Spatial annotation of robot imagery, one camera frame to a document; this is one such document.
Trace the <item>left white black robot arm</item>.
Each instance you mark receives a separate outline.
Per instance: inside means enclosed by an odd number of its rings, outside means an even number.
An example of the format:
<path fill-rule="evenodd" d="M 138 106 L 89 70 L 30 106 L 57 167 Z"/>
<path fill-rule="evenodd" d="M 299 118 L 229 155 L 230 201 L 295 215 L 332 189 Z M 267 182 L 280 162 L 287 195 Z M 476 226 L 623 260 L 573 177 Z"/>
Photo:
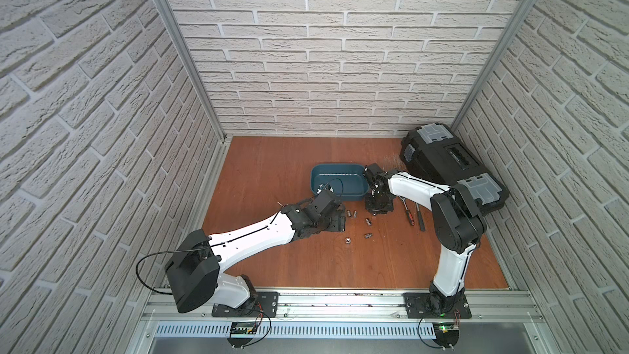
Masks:
<path fill-rule="evenodd" d="M 312 198 L 283 205 L 272 216 L 241 229 L 213 235 L 201 229 L 191 232 L 176 250 L 168 252 L 171 258 L 165 264 L 177 311 L 185 314 L 211 303 L 238 316 L 260 314 L 264 309 L 251 280 L 226 270 L 272 247 L 322 232 L 342 232 L 345 211 L 341 197 L 324 188 Z"/>

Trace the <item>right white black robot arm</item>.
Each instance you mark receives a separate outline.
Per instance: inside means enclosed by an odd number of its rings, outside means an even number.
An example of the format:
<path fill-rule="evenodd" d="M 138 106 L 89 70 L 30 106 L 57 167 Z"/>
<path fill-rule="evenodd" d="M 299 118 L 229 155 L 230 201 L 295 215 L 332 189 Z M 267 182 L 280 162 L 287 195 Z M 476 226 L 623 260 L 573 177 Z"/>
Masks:
<path fill-rule="evenodd" d="M 382 170 L 377 164 L 366 166 L 363 174 L 370 187 L 365 201 L 371 213 L 390 212 L 394 198 L 409 199 L 432 212 L 441 252 L 426 308 L 436 316 L 454 311 L 455 304 L 465 294 L 465 275 L 471 256 L 486 231 L 477 200 L 464 185 L 439 185 L 407 172 Z"/>

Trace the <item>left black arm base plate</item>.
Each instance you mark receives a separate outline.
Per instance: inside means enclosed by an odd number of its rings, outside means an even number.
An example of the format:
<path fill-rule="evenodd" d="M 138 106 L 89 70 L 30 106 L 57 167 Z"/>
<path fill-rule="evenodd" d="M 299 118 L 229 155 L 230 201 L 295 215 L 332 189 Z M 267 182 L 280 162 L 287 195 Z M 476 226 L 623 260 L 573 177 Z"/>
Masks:
<path fill-rule="evenodd" d="M 243 317 L 269 317 L 275 318 L 278 309 L 279 292 L 257 292 L 247 299 L 242 305 L 233 308 L 226 305 L 215 304 L 211 315 L 216 318 L 243 318 Z"/>

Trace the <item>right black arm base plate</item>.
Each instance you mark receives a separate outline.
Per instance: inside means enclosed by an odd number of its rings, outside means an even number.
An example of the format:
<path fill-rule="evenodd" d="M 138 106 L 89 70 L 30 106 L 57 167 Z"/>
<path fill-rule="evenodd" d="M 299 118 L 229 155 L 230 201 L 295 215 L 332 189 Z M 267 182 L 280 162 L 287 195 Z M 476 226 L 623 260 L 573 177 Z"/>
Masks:
<path fill-rule="evenodd" d="M 435 293 L 403 293 L 409 319 L 471 319 L 472 313 L 464 293 L 444 297 Z"/>

